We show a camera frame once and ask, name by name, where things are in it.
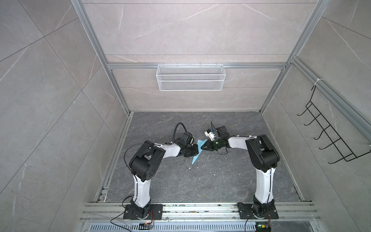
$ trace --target blue object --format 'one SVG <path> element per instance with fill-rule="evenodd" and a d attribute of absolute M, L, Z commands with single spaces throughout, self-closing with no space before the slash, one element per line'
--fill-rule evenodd
<path fill-rule="evenodd" d="M 204 145 L 206 143 L 207 139 L 205 139 L 204 141 L 202 140 L 197 140 L 197 145 L 198 145 L 198 155 L 194 156 L 193 157 L 193 161 L 192 161 L 192 164 L 194 164 L 194 162 L 196 162 L 196 159 L 198 158 L 198 156 L 201 154 L 202 152 L 202 149 L 201 149 L 201 146 Z"/>

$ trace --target black mounting plate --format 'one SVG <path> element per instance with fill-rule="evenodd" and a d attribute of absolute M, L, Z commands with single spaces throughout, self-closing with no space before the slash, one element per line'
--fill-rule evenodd
<path fill-rule="evenodd" d="M 240 214 L 240 219 L 248 219 L 248 218 L 254 219 L 255 218 L 254 216 L 251 217 L 251 215 L 253 215 L 252 205 L 253 204 L 243 204 L 243 203 L 237 204 L 239 214 Z M 266 211 L 264 214 L 267 216 L 265 216 L 262 219 L 269 219 L 269 214 L 270 214 L 271 219 L 278 219 L 278 213 L 277 213 L 275 206 L 273 206 L 273 208 L 271 208 L 270 210 Z"/>
<path fill-rule="evenodd" d="M 151 211 L 153 212 L 153 217 L 155 220 L 161 220 L 163 206 L 164 205 L 161 204 L 150 204 L 150 213 L 143 220 L 151 219 Z M 128 205 L 128 210 L 124 212 L 124 216 L 122 219 L 138 220 L 137 213 L 134 212 L 134 208 Z"/>

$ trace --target zip tie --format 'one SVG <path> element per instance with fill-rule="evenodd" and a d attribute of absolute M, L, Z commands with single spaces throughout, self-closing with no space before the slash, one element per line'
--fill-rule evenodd
<path fill-rule="evenodd" d="M 316 85 L 316 84 L 317 84 L 317 82 L 318 82 L 319 80 L 324 80 L 324 79 L 321 79 L 321 78 L 317 78 L 317 80 L 316 80 L 316 82 L 314 83 L 314 85 Z"/>

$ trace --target mesh basket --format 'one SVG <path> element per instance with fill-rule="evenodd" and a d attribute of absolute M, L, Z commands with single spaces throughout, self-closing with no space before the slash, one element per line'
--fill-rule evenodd
<path fill-rule="evenodd" d="M 222 90 L 223 65 L 159 65 L 156 78 L 161 91 Z"/>

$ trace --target black wire hook rack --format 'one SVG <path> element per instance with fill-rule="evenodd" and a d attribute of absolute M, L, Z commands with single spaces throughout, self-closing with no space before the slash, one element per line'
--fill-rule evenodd
<path fill-rule="evenodd" d="M 314 138 L 315 140 L 318 140 L 320 137 L 321 137 L 321 135 L 323 134 L 323 133 L 325 133 L 326 135 L 327 135 L 327 137 L 330 139 L 330 141 L 331 141 L 331 143 L 329 144 L 329 145 L 327 145 L 326 147 L 324 147 L 324 148 L 320 148 L 319 147 L 319 149 L 320 150 L 324 150 L 324 149 L 326 149 L 326 148 L 328 148 L 329 146 L 331 146 L 331 145 L 334 145 L 335 146 L 335 148 L 337 149 L 337 151 L 340 153 L 340 155 L 342 156 L 342 158 L 341 159 L 339 159 L 339 160 L 337 160 L 337 161 L 335 161 L 335 162 L 332 162 L 332 163 L 330 163 L 330 162 L 328 162 L 329 164 L 334 164 L 334 163 L 336 163 L 336 162 L 339 162 L 340 160 L 345 160 L 346 162 L 349 162 L 349 161 L 351 161 L 351 160 L 354 160 L 354 159 L 357 159 L 357 158 L 359 158 L 359 157 L 361 157 L 361 156 L 364 156 L 364 155 L 366 155 L 366 154 L 368 154 L 368 153 L 371 153 L 371 150 L 369 151 L 369 152 L 366 152 L 366 153 L 364 153 L 364 154 L 362 154 L 362 155 L 359 155 L 359 156 L 357 156 L 353 151 L 352 151 L 352 149 L 350 149 L 350 147 L 347 145 L 347 143 L 342 139 L 342 137 L 338 134 L 338 132 L 332 127 L 332 125 L 331 125 L 331 123 L 329 123 L 329 121 L 325 118 L 325 116 L 318 110 L 318 108 L 313 104 L 313 102 L 312 102 L 312 98 L 313 98 L 313 94 L 314 94 L 314 91 L 316 90 L 316 86 L 314 85 L 313 87 L 312 87 L 312 89 L 311 90 L 313 90 L 313 92 L 312 92 L 312 96 L 311 96 L 311 99 L 309 100 L 309 102 L 305 105 L 305 111 L 303 112 L 303 113 L 301 113 L 301 114 L 297 114 L 297 116 L 302 116 L 306 111 L 308 111 L 308 112 L 310 112 L 310 114 L 313 116 L 313 120 L 310 122 L 310 123 L 308 123 L 308 124 L 304 124 L 304 126 L 308 126 L 308 125 L 310 125 L 312 122 L 314 122 L 314 121 L 316 121 L 318 124 L 319 124 L 319 126 L 322 128 L 322 132 L 321 132 L 321 134 L 318 136 L 318 138 Z M 311 106 L 313 106 L 318 112 L 319 112 L 319 114 L 317 115 L 317 116 L 315 116 L 314 114 L 313 114 L 313 112 L 309 109 Z M 322 116 L 322 118 L 326 121 L 326 123 L 328 124 L 328 126 L 326 126 L 326 127 L 324 127 L 324 126 L 322 126 L 321 125 L 321 123 L 319 123 L 319 121 L 317 120 L 318 119 L 318 117 L 319 116 Z M 335 133 L 336 133 L 336 135 L 339 137 L 338 139 L 336 139 L 336 140 L 333 140 L 330 136 L 329 136 L 329 134 L 326 132 L 326 129 L 329 129 L 329 128 L 331 128 Z M 343 142 L 345 145 L 346 145 L 346 147 L 349 149 L 349 151 L 350 151 L 350 154 L 349 155 L 343 155 L 342 154 L 342 152 L 339 150 L 339 148 L 338 148 L 338 146 L 336 145 L 336 142 Z"/>

